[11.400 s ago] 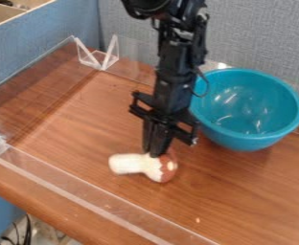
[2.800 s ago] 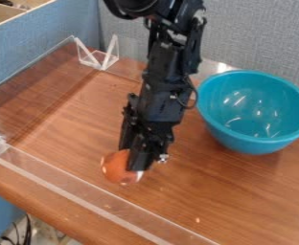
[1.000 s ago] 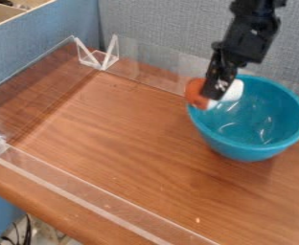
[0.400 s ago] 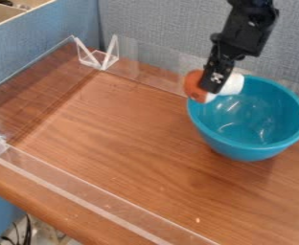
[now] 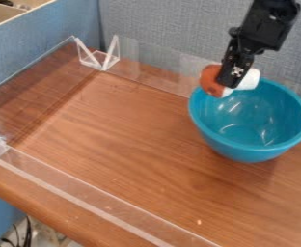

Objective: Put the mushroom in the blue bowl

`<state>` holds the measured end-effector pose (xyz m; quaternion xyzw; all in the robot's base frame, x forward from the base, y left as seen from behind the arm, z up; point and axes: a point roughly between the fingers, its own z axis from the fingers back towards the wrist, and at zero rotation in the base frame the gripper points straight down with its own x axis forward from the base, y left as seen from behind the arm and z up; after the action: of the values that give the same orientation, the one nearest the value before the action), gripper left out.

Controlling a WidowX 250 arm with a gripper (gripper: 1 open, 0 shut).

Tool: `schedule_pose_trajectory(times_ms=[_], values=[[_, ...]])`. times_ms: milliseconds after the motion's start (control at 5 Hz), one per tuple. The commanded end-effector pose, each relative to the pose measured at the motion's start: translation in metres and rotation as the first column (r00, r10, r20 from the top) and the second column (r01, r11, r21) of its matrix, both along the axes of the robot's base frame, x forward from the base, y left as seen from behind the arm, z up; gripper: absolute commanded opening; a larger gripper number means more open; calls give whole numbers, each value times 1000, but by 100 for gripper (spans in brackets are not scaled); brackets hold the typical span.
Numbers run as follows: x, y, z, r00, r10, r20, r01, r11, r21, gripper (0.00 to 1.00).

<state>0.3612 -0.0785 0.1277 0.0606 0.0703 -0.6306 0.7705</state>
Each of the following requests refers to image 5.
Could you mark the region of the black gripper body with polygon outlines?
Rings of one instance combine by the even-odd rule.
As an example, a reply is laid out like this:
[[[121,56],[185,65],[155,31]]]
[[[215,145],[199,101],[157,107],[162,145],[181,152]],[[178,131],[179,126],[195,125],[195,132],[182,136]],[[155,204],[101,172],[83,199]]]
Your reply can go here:
[[[251,0],[241,26],[229,30],[237,52],[258,55],[265,50],[278,51],[299,11],[295,0]]]

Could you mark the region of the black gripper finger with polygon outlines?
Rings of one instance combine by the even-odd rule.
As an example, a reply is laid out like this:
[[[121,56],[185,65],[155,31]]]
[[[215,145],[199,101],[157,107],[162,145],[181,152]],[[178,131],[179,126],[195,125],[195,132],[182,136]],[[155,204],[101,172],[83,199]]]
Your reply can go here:
[[[215,76],[217,83],[230,89],[235,89],[242,82],[251,63],[253,55],[241,52],[238,41],[230,40],[221,60],[219,72]]]

